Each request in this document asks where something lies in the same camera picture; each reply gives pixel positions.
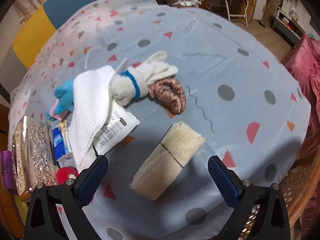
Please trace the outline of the beige gauze cloth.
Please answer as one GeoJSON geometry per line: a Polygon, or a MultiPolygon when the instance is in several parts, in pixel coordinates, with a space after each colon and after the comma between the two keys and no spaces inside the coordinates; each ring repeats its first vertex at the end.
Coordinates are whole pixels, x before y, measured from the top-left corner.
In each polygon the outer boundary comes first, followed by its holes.
{"type": "Polygon", "coordinates": [[[175,123],[133,177],[130,189],[156,201],[173,183],[205,139],[183,122],[175,123]]]}

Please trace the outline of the brown satin scrunchie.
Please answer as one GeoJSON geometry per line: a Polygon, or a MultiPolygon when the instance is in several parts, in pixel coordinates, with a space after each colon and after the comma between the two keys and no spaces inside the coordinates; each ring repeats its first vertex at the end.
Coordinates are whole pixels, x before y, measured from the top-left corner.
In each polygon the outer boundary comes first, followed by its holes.
{"type": "Polygon", "coordinates": [[[181,114],[185,110],[187,98],[183,85],[174,77],[168,77],[148,85],[151,98],[161,102],[172,114],[181,114]]]}

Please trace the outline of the red plush sock toy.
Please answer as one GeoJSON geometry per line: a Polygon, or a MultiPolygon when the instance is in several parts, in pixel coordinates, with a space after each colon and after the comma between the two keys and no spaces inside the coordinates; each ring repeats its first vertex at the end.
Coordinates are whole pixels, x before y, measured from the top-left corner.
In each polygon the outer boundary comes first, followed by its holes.
{"type": "Polygon", "coordinates": [[[77,169],[74,167],[61,167],[56,173],[56,180],[59,185],[62,185],[68,179],[76,179],[78,175],[77,169]]]}

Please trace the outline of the blue tissue pack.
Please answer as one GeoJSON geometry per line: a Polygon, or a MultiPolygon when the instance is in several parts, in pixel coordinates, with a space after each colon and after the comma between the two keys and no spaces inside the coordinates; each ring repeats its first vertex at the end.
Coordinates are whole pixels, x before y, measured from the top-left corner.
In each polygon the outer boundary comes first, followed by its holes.
{"type": "Polygon", "coordinates": [[[70,122],[63,120],[53,129],[53,151],[56,161],[64,163],[73,159],[73,152],[69,140],[70,122]]]}

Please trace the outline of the ornate silver tissue box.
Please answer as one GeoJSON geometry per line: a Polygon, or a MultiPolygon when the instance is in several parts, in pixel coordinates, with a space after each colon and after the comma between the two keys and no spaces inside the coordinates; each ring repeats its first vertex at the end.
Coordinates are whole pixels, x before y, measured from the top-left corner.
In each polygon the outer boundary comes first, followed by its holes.
{"type": "Polygon", "coordinates": [[[47,123],[25,115],[12,136],[12,171],[16,191],[27,201],[38,183],[57,185],[52,129],[47,123]]]}

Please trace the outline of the wicker basket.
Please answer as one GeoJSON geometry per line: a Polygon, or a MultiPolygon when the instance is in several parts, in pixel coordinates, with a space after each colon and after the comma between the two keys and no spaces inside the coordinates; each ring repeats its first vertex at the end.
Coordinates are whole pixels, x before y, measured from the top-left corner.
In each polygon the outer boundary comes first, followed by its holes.
{"type": "Polygon", "coordinates": [[[304,239],[319,215],[319,152],[299,158],[281,181],[290,238],[304,239]]]}

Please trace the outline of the wet wipes packet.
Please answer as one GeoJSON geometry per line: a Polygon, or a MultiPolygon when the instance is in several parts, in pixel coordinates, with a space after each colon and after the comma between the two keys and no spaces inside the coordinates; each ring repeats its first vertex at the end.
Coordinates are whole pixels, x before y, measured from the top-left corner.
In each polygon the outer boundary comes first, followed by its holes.
{"type": "Polygon", "coordinates": [[[140,121],[131,112],[112,100],[107,120],[93,139],[92,144],[97,154],[106,154],[138,125],[140,121]]]}

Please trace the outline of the white waffle cloth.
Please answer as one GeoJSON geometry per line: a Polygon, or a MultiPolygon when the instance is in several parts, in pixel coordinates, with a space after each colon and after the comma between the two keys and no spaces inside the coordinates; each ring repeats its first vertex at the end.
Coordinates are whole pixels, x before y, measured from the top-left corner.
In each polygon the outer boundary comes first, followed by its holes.
{"type": "Polygon", "coordinates": [[[111,66],[103,66],[83,72],[73,81],[74,110],[68,135],[78,171],[88,168],[95,160],[95,154],[88,150],[106,122],[111,103],[109,83],[113,75],[111,66]]]}

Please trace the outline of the blue pink plush toy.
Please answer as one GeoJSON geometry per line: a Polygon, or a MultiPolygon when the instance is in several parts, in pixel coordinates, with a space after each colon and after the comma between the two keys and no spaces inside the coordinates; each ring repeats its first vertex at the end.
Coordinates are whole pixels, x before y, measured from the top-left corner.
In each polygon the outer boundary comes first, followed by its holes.
{"type": "Polygon", "coordinates": [[[50,109],[46,110],[46,118],[49,121],[62,121],[69,112],[74,111],[73,102],[73,81],[74,78],[67,80],[62,86],[57,87],[54,92],[56,102],[50,109]]]}

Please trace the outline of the purple box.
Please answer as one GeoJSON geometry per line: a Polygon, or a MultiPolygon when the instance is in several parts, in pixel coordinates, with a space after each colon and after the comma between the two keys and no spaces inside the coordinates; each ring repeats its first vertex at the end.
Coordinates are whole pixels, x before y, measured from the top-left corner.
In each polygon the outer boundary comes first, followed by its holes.
{"type": "Polygon", "coordinates": [[[16,185],[12,170],[11,155],[12,153],[9,150],[1,152],[1,178],[4,189],[14,194],[16,192],[16,185]]]}

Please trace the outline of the white knit glove blue band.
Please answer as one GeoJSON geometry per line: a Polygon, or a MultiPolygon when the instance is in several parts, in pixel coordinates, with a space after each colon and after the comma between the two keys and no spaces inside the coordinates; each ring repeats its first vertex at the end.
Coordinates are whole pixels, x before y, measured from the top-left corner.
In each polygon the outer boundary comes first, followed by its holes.
{"type": "Polygon", "coordinates": [[[155,82],[173,77],[178,68],[166,62],[167,53],[158,51],[138,66],[128,66],[125,58],[116,68],[109,87],[113,98],[121,106],[126,106],[131,100],[148,95],[148,86],[155,82]]]}

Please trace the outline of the pink blanket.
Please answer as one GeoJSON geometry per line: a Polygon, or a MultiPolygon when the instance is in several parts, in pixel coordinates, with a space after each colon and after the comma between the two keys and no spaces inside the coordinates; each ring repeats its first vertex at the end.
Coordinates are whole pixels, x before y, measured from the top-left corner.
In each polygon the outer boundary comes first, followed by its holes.
{"type": "Polygon", "coordinates": [[[311,105],[309,126],[299,159],[314,151],[319,152],[319,41],[304,35],[282,63],[299,82],[300,91],[311,105]]]}

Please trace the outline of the multicolour sofa backrest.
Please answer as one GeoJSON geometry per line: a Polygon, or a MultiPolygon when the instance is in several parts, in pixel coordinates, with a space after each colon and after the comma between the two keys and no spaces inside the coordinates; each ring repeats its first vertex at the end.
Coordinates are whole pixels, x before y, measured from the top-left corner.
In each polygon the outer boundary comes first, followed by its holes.
{"type": "Polygon", "coordinates": [[[9,93],[21,83],[49,38],[79,9],[97,0],[47,0],[18,32],[1,63],[1,87],[9,93]]]}

